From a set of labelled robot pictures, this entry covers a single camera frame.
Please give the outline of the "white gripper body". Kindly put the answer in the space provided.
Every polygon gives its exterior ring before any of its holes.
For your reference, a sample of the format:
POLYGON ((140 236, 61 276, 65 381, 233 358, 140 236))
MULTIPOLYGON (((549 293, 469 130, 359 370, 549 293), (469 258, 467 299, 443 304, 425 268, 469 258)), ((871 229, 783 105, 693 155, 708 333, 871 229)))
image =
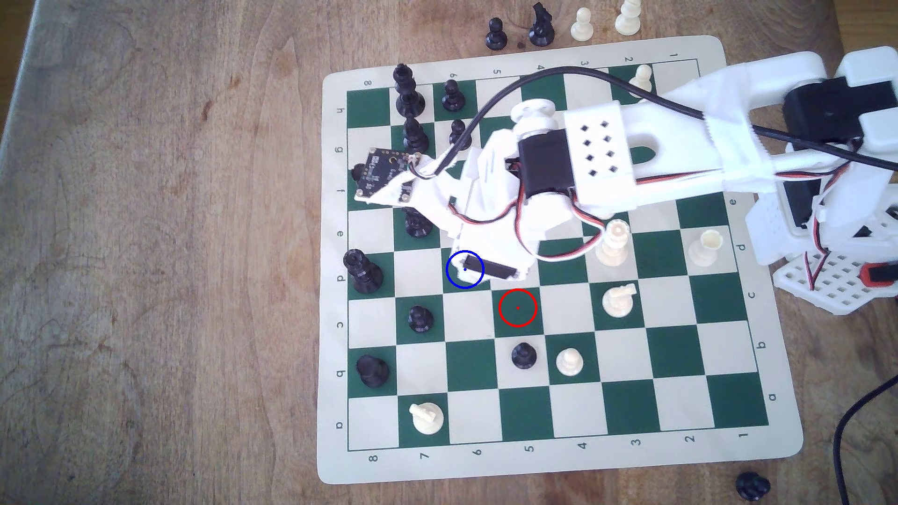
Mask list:
POLYGON ((566 130, 545 130, 519 138, 496 130, 483 148, 468 154, 463 192, 450 212, 461 220, 454 246, 469 251, 463 279, 482 273, 489 279, 526 279, 538 261, 561 262, 586 254, 572 250, 541 252, 549 230, 584 221, 578 208, 566 130))

